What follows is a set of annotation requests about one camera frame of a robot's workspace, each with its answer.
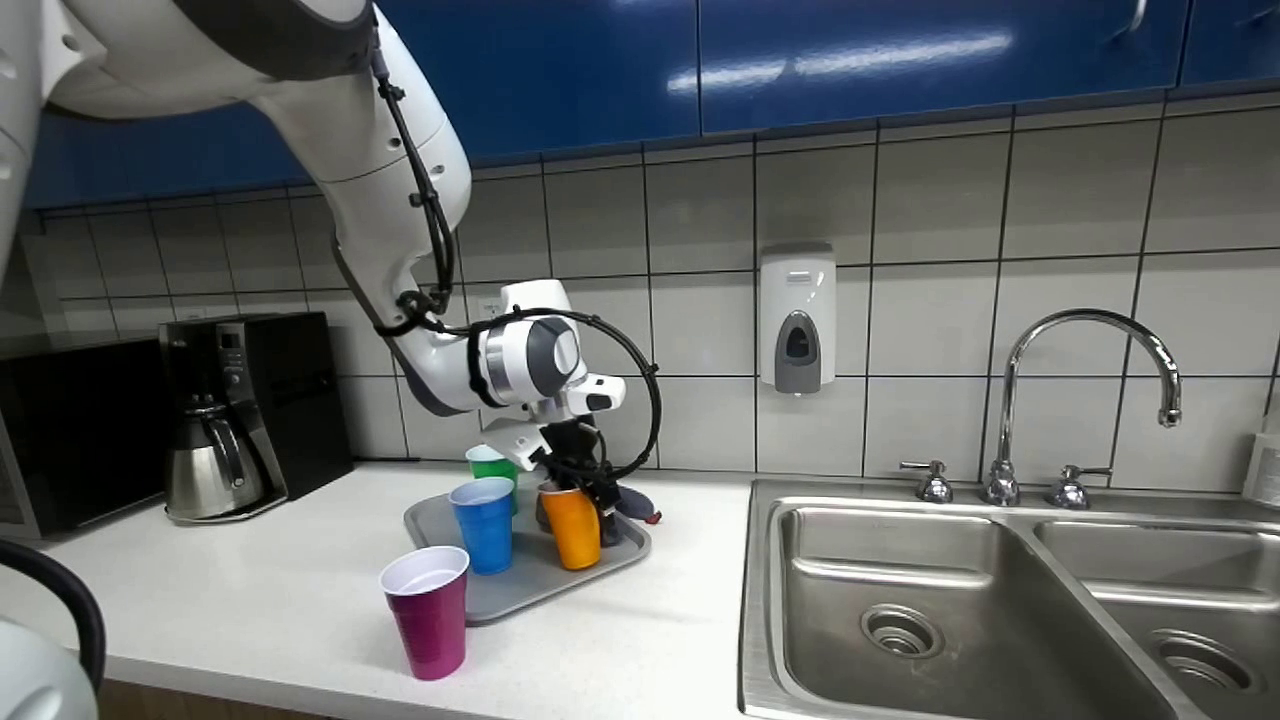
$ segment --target cabinet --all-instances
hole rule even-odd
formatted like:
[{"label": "cabinet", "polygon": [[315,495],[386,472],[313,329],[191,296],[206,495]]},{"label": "cabinet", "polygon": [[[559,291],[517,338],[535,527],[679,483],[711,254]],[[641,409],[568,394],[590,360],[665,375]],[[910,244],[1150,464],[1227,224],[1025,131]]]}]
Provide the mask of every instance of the cabinet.
[{"label": "cabinet", "polygon": [[1280,78],[1280,0],[1195,0],[1185,88]]},{"label": "cabinet", "polygon": [[1176,84],[1185,0],[704,0],[707,131],[967,113]]},{"label": "cabinet", "polygon": [[476,162],[698,131],[697,93],[672,93],[697,70],[697,0],[432,0],[413,23]]},{"label": "cabinet", "polygon": [[298,712],[276,712],[259,703],[231,703],[215,696],[188,696],[188,690],[167,690],[167,687],[143,687],[143,685],[117,685],[107,678],[100,687],[100,716],[102,720],[318,720],[318,716],[298,716]]},{"label": "cabinet", "polygon": [[100,124],[42,113],[29,207],[302,184],[276,127],[252,106]]}]

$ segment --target faucet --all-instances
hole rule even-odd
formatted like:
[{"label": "faucet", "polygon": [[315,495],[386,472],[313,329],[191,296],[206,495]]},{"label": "faucet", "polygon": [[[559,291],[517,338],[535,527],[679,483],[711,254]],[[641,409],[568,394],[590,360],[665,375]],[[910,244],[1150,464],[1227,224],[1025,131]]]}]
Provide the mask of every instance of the faucet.
[{"label": "faucet", "polygon": [[901,464],[905,472],[918,475],[915,495],[929,504],[953,504],[953,483],[948,483],[948,464],[944,460],[929,460],[929,464]]},{"label": "faucet", "polygon": [[1053,314],[1036,319],[1006,350],[999,445],[995,445],[990,472],[984,475],[989,504],[1020,504],[1020,489],[1015,489],[1015,472],[1013,472],[1013,386],[1015,386],[1015,366],[1020,366],[1020,360],[1025,360],[1025,350],[1029,350],[1029,342],[1036,337],[1042,337],[1054,322],[1073,322],[1073,319],[1090,319],[1090,322],[1107,322],[1107,329],[1121,329],[1121,331],[1136,337],[1150,350],[1150,360],[1159,366],[1159,390],[1162,394],[1159,394],[1154,424],[1172,428],[1185,416],[1185,409],[1179,409],[1185,385],[1179,385],[1176,360],[1172,360],[1167,342],[1150,329],[1143,329],[1133,314],[1103,310],[1103,308],[1053,310]]},{"label": "faucet", "polygon": [[1088,493],[1082,493],[1082,475],[1101,475],[1101,478],[1111,478],[1107,467],[1080,467],[1080,464],[1069,464],[1054,478],[1054,489],[1046,493],[1046,504],[1058,504],[1058,509],[1088,509]]}]

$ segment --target orange cup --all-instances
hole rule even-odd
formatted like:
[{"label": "orange cup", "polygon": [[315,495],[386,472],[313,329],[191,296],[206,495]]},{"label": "orange cup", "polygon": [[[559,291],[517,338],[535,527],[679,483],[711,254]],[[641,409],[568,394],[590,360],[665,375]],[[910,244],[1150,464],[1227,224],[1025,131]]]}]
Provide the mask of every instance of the orange cup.
[{"label": "orange cup", "polygon": [[579,571],[599,564],[599,511],[579,489],[540,493],[542,517],[550,524],[559,569]]}]

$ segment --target white countertop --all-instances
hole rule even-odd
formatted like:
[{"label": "white countertop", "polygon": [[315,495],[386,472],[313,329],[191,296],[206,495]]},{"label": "white countertop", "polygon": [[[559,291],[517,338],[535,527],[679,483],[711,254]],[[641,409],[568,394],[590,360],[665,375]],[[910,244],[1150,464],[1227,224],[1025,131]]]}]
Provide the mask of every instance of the white countertop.
[{"label": "white countertop", "polygon": [[[650,720],[735,712],[745,478],[641,475],[650,557],[469,626],[456,675],[413,678],[374,571],[413,546],[404,509],[464,467],[367,464],[246,524],[170,527],[143,509],[49,546],[107,617],[107,675],[315,716]],[[0,576],[0,617],[70,640],[59,603]]]}]

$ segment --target wall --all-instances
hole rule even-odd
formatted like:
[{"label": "wall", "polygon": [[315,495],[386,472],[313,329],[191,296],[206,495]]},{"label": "wall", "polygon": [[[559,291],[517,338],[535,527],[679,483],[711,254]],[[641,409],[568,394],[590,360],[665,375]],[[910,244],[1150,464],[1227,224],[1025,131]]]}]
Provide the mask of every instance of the wall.
[{"label": "wall", "polygon": [[[1116,489],[1235,493],[1280,338],[1280,97],[989,117],[498,166],[458,229],[464,303],[559,274],[665,375],[657,467],[884,475],[990,457],[1013,338],[1073,303],[1133,310],[1185,366],[1154,428],[1154,366],[1111,329],[1054,329],[1025,360],[1015,464],[1111,464]],[[754,386],[754,252],[839,254],[839,381]],[[85,207],[25,233],[52,338],[154,337],[210,310],[324,308],[363,457],[445,457],[476,416],[413,409],[328,261],[313,193]],[[632,373],[603,338],[603,373]],[[628,402],[611,452],[644,437]]]},{"label": "wall", "polygon": [[0,360],[49,350],[42,308],[31,282],[29,252],[15,244],[0,279]]}]

